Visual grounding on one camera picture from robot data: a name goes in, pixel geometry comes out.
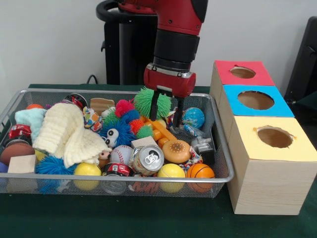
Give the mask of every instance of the green spiky ball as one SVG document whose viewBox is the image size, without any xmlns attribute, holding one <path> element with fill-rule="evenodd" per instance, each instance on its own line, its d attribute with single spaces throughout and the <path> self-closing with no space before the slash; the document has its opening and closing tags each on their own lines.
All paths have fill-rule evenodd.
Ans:
<svg viewBox="0 0 317 238">
<path fill-rule="evenodd" d="M 154 91 L 146 87 L 134 97 L 134 106 L 139 113 L 147 118 L 150 118 L 151 102 Z M 157 119 L 168 116 L 170 111 L 171 101 L 168 96 L 160 94 L 158 97 L 158 114 Z"/>
<path fill-rule="evenodd" d="M 107 117 L 103 118 L 104 126 L 107 126 L 110 123 L 115 124 L 118 121 L 120 121 L 120 118 L 114 114 L 114 110 L 111 111 Z"/>
<path fill-rule="evenodd" d="M 153 130 L 150 126 L 145 125 L 140 128 L 140 130 L 137 133 L 137 139 L 141 139 L 144 137 L 153 136 Z"/>
</svg>

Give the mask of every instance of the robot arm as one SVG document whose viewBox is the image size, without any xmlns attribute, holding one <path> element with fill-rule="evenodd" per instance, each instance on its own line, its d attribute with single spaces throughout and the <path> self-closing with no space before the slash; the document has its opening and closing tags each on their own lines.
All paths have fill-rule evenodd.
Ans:
<svg viewBox="0 0 317 238">
<path fill-rule="evenodd" d="M 118 0 L 120 4 L 150 7 L 158 15 L 158 31 L 154 62 L 144 72 L 144 83 L 155 91 L 151 105 L 151 120 L 156 119 L 160 93 L 178 100 L 174 126 L 181 123 L 184 98 L 193 91 L 196 74 L 190 72 L 195 59 L 199 32 L 208 0 Z"/>
</svg>

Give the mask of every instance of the blue globe ball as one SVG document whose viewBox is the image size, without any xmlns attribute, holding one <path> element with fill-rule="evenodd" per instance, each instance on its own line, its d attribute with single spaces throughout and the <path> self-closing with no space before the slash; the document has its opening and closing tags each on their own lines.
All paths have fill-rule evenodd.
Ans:
<svg viewBox="0 0 317 238">
<path fill-rule="evenodd" d="M 205 115 L 199 108 L 189 108 L 184 112 L 182 122 L 199 129 L 205 123 Z"/>
</svg>

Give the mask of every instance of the red box top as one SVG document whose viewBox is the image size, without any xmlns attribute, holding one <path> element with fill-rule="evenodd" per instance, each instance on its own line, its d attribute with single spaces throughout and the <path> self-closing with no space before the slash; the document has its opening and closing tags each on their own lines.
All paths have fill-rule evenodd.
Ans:
<svg viewBox="0 0 317 238">
<path fill-rule="evenodd" d="M 222 84 L 275 86 L 261 61 L 215 61 Z"/>
</svg>

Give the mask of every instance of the yellow ball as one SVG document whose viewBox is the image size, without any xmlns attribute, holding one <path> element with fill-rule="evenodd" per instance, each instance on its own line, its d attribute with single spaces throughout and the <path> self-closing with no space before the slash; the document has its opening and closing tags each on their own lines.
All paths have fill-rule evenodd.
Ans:
<svg viewBox="0 0 317 238">
<path fill-rule="evenodd" d="M 43 153 L 42 151 L 35 150 L 35 156 L 36 156 L 38 161 L 41 161 L 42 159 L 45 158 L 46 154 Z"/>
<path fill-rule="evenodd" d="M 100 176 L 101 170 L 97 165 L 81 163 L 75 169 L 75 175 L 90 175 Z M 98 180 L 74 180 L 74 184 L 80 190 L 90 191 L 96 188 L 99 184 Z"/>
<path fill-rule="evenodd" d="M 164 165 L 158 172 L 160 178 L 184 178 L 184 171 L 176 164 Z M 160 188 L 164 192 L 175 193 L 182 189 L 184 183 L 182 182 L 161 182 Z"/>
</svg>

